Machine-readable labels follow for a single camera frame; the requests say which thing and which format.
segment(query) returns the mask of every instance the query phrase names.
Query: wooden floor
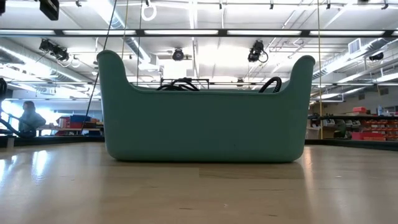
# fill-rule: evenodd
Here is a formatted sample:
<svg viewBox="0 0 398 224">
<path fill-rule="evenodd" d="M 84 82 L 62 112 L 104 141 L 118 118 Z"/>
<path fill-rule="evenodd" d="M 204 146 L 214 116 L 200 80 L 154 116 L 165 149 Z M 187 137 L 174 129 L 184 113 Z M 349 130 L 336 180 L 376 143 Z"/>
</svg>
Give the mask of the wooden floor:
<svg viewBox="0 0 398 224">
<path fill-rule="evenodd" d="M 292 164 L 117 162 L 103 143 L 0 153 L 0 223 L 398 223 L 398 152 Z"/>
</svg>

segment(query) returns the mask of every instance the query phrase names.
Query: teal bin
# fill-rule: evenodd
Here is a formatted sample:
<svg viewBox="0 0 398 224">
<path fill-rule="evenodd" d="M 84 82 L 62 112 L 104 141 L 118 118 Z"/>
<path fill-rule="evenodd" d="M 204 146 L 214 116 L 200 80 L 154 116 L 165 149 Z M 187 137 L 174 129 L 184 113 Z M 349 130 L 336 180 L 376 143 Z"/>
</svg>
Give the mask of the teal bin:
<svg viewBox="0 0 398 224">
<path fill-rule="evenodd" d="M 303 153 L 314 59 L 278 93 L 155 91 L 129 84 L 119 55 L 98 54 L 106 150 L 122 161 L 292 162 Z"/>
</svg>

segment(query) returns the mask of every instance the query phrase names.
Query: ceiling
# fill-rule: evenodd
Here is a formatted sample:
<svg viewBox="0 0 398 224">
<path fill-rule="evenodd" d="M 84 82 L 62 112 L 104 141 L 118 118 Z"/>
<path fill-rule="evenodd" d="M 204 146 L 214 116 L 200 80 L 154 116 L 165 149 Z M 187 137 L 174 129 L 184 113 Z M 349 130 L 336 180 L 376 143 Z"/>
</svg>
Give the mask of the ceiling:
<svg viewBox="0 0 398 224">
<path fill-rule="evenodd" d="M 109 24 L 100 13 L 105 6 L 98 9 L 101 2 L 107 1 L 94 0 L 95 4 L 93 0 L 80 1 L 82 7 L 77 7 L 75 1 L 60 0 L 59 20 L 50 21 L 38 9 L 37 2 L 8 0 L 6 13 L 0 17 L 0 27 L 2 29 L 107 29 Z M 130 0 L 128 7 L 127 1 L 117 2 L 116 14 L 123 22 L 126 22 L 128 29 L 318 29 L 317 2 L 312 0 L 278 1 L 274 4 L 273 10 L 269 9 L 269 1 L 222 0 L 223 9 L 220 10 L 219 0 L 152 0 L 150 3 L 156 6 L 157 14 L 151 21 L 145 21 L 141 17 L 142 2 L 145 4 L 145 1 Z M 367 5 L 357 5 L 357 1 L 331 0 L 330 9 L 326 8 L 327 1 L 321 2 L 319 11 L 321 29 L 388 30 L 398 28 L 398 7 L 396 6 L 398 1 L 389 0 L 389 7 L 384 10 L 381 9 L 384 1 L 369 1 Z M 146 9 L 145 15 L 150 16 L 151 10 Z M 161 66 L 173 63 L 170 57 L 177 47 L 182 48 L 184 54 L 193 55 L 195 44 L 197 73 L 193 71 L 193 60 L 173 64 L 176 67 L 185 67 L 188 76 L 193 74 L 198 78 L 209 78 L 215 82 L 236 82 L 238 78 L 244 78 L 245 82 L 264 82 L 274 76 L 281 77 L 283 81 L 289 80 L 294 62 L 303 55 L 314 57 L 317 61 L 314 70 L 318 70 L 319 58 L 321 65 L 326 63 L 327 60 L 347 51 L 348 44 L 355 39 L 321 39 L 319 45 L 317 38 L 261 38 L 269 54 L 269 60 L 262 65 L 249 63 L 247 60 L 249 49 L 256 40 L 259 40 L 256 37 L 197 37 L 194 41 L 191 37 L 141 37 L 138 41 L 145 52 L 159 58 L 158 64 Z M 37 55 L 44 54 L 39 50 L 42 41 L 40 37 L 3 37 L 0 38 L 0 46 L 2 46 L 2 40 L 11 40 Z M 61 63 L 63 66 L 69 65 L 65 69 L 89 80 L 95 79 L 92 74 L 96 67 L 93 63 L 96 57 L 95 38 L 51 37 L 50 40 L 67 48 L 71 58 L 73 56 L 78 58 L 71 65 L 69 65 L 71 60 Z M 103 49 L 104 43 L 105 38 L 98 39 L 97 52 Z M 124 52 L 124 64 L 127 76 L 132 77 L 131 80 L 136 80 L 137 75 L 141 77 L 139 81 L 160 80 L 161 70 L 138 69 L 137 64 L 140 62 L 134 52 L 124 44 L 122 38 L 110 37 L 106 48 L 120 54 Z M 395 48 L 395 43 L 384 47 L 382 50 L 385 57 L 381 61 L 365 63 L 363 57 L 356 58 L 344 67 L 325 75 L 329 77 L 325 80 L 330 83 L 338 82 L 342 78 L 368 70 L 382 62 L 394 60 L 398 52 Z M 44 57 L 51 60 L 55 66 L 61 66 L 53 57 L 49 55 L 44 55 Z M 35 75 L 34 80 L 41 79 L 40 74 Z M 373 78 L 378 75 L 380 71 L 373 72 Z M 369 75 L 366 74 L 353 81 L 361 81 L 361 79 L 369 79 Z M 323 91 L 344 92 L 344 89 L 334 90 L 326 86 L 323 87 Z"/>
</svg>

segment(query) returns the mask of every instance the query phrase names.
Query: person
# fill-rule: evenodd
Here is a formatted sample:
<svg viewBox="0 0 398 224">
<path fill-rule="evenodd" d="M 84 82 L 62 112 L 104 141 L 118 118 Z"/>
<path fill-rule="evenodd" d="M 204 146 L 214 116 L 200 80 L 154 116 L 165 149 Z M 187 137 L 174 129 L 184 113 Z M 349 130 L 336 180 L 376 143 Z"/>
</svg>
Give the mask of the person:
<svg viewBox="0 0 398 224">
<path fill-rule="evenodd" d="M 38 127 L 45 125 L 45 119 L 36 113 L 35 104 L 32 101 L 25 101 L 23 105 L 24 113 L 19 121 L 19 131 L 26 133 L 29 131 L 35 131 Z"/>
</svg>

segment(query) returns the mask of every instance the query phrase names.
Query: wooden table surface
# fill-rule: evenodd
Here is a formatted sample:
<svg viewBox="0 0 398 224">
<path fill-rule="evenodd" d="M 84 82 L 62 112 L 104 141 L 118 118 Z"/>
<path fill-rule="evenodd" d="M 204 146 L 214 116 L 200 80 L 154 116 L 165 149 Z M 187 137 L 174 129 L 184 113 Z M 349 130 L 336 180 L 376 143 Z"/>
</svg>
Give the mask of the wooden table surface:
<svg viewBox="0 0 398 224">
<path fill-rule="evenodd" d="M 20 147 L 0 153 L 0 223 L 398 223 L 398 153 L 150 164 L 115 161 L 103 143 Z"/>
</svg>

